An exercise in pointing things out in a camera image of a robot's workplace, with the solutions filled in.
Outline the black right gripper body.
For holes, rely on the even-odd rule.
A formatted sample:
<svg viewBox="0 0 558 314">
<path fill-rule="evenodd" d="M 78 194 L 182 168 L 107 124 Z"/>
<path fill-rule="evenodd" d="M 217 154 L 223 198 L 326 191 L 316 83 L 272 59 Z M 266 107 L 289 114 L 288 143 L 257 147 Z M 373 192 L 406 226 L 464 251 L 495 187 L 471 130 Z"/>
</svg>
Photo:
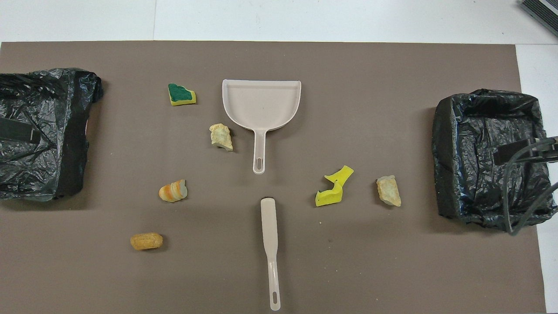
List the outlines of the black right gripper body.
<svg viewBox="0 0 558 314">
<path fill-rule="evenodd" d="M 519 155 L 516 163 L 552 163 L 558 162 L 558 137 L 550 137 L 551 143 L 544 142 L 545 138 L 528 138 L 506 145 L 500 145 L 494 152 L 495 165 L 504 165 L 510 162 L 512 156 L 518 151 L 530 145 L 537 144 L 536 147 L 530 148 L 528 151 Z"/>
</svg>

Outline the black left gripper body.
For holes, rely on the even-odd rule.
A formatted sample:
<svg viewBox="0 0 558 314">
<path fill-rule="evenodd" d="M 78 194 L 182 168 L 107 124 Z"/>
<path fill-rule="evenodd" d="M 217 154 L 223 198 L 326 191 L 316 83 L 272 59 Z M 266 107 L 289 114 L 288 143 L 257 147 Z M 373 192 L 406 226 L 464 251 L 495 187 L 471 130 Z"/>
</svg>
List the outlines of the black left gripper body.
<svg viewBox="0 0 558 314">
<path fill-rule="evenodd" d="M 32 124 L 0 117 L 0 139 L 39 143 L 41 135 Z"/>
</svg>

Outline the green and yellow sponge piece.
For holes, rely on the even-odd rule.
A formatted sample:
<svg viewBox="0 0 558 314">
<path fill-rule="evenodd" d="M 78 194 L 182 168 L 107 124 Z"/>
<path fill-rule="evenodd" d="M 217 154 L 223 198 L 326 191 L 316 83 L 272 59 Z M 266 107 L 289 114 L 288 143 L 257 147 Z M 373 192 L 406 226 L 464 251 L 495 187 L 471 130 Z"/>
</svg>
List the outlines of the green and yellow sponge piece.
<svg viewBox="0 0 558 314">
<path fill-rule="evenodd" d="M 175 83 L 168 84 L 169 98 L 172 106 L 192 105 L 197 103 L 197 95 L 184 86 Z"/>
</svg>

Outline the orange striped bread piece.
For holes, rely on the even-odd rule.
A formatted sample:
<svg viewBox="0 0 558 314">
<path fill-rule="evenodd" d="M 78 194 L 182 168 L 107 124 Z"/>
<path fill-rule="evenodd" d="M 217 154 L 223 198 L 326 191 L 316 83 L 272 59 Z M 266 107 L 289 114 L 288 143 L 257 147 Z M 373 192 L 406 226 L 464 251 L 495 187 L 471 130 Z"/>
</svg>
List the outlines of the orange striped bread piece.
<svg viewBox="0 0 558 314">
<path fill-rule="evenodd" d="M 167 202 L 181 201 L 182 199 L 187 198 L 187 195 L 188 190 L 185 179 L 169 183 L 161 187 L 159 190 L 159 198 L 161 198 L 162 201 Z"/>
</svg>

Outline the brown bread roll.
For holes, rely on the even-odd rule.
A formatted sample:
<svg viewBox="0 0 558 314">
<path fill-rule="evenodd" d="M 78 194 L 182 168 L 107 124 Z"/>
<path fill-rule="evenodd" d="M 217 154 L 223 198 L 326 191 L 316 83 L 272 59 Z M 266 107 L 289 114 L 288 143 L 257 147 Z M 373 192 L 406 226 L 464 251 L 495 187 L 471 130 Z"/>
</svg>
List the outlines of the brown bread roll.
<svg viewBox="0 0 558 314">
<path fill-rule="evenodd" d="M 130 243 L 132 248 L 138 251 L 158 249 L 163 244 L 163 236 L 157 232 L 135 234 L 131 236 Z"/>
</svg>

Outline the pale cream foam chunk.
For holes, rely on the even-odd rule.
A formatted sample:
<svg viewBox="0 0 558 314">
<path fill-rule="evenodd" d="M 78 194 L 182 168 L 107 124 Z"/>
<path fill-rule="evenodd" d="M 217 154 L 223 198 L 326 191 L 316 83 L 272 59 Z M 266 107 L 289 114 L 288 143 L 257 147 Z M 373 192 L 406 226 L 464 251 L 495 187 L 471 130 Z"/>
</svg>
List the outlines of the pale cream foam chunk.
<svg viewBox="0 0 558 314">
<path fill-rule="evenodd" d="M 229 127 L 222 123 L 218 123 L 211 125 L 209 131 L 211 132 L 212 146 L 223 148 L 226 151 L 233 151 Z"/>
<path fill-rule="evenodd" d="M 396 177 L 382 176 L 376 180 L 379 198 L 387 205 L 400 207 L 402 205 Z"/>
</svg>

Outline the beige plastic dustpan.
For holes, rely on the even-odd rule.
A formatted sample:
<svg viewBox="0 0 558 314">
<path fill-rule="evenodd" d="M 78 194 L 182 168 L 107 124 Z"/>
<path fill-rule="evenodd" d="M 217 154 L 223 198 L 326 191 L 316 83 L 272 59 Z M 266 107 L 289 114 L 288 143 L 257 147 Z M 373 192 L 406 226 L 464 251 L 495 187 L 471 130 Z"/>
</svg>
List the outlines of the beige plastic dustpan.
<svg viewBox="0 0 558 314">
<path fill-rule="evenodd" d="M 301 89 L 299 80 L 222 81 L 222 101 L 229 119 L 254 133 L 252 171 L 256 175 L 265 172 L 267 133 L 293 119 Z"/>
</svg>

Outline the beige hand brush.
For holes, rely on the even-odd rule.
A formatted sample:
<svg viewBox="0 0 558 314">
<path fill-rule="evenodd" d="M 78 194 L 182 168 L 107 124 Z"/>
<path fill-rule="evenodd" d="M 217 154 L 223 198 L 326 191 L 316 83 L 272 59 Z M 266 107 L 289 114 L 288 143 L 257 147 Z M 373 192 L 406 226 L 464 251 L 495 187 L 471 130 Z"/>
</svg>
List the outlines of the beige hand brush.
<svg viewBox="0 0 558 314">
<path fill-rule="evenodd" d="M 273 198 L 263 198 L 261 205 L 262 236 L 265 254 L 267 257 L 269 302 L 273 311 L 281 308 L 279 290 L 279 276 L 277 266 L 278 230 L 276 217 L 276 202 Z"/>
</svg>

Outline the black bag lined bin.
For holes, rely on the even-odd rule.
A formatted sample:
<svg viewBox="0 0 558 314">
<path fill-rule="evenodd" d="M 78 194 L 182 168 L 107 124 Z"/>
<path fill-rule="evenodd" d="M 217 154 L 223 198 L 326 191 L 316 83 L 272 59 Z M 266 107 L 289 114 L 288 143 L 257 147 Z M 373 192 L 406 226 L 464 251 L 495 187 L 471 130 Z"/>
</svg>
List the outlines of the black bag lined bin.
<svg viewBox="0 0 558 314">
<path fill-rule="evenodd" d="M 480 89 L 444 98 L 432 126 L 434 182 L 439 215 L 516 234 L 558 213 L 548 163 L 516 163 L 530 145 L 495 165 L 500 145 L 545 138 L 538 99 Z"/>
<path fill-rule="evenodd" d="M 82 190 L 91 106 L 102 80 L 78 68 L 0 73 L 0 117 L 29 123 L 39 143 L 0 139 L 0 199 L 50 201 Z"/>
</svg>

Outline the dark ribbed device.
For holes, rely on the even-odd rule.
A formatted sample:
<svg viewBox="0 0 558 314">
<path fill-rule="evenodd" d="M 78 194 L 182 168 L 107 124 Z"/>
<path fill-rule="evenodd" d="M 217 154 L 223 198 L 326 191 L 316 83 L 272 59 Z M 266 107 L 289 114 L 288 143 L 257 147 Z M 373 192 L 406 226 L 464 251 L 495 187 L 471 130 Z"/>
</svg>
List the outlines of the dark ribbed device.
<svg viewBox="0 0 558 314">
<path fill-rule="evenodd" d="M 558 37 L 558 0 L 520 0 L 520 8 Z"/>
</svg>

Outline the brown table mat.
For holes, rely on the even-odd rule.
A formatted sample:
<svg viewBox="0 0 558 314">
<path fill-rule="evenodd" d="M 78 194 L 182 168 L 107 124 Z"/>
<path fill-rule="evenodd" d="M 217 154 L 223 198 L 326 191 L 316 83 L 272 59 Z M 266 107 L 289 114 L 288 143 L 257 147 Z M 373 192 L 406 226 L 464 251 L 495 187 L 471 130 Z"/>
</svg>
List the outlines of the brown table mat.
<svg viewBox="0 0 558 314">
<path fill-rule="evenodd" d="M 544 312 L 536 227 L 518 236 L 438 215 L 431 127 L 439 101 L 520 91 L 500 44 L 4 42 L 0 73 L 96 73 L 84 187 L 0 201 L 0 314 L 263 314 L 260 200 L 276 201 L 281 314 Z M 299 80 L 299 108 L 266 135 L 225 112 L 222 81 Z M 168 84 L 197 103 L 172 106 Z M 229 127 L 233 151 L 211 145 Z M 339 203 L 317 191 L 343 165 Z M 380 200 L 394 175 L 402 205 Z M 187 198 L 159 198 L 185 179 Z M 158 249 L 131 236 L 157 232 Z"/>
</svg>

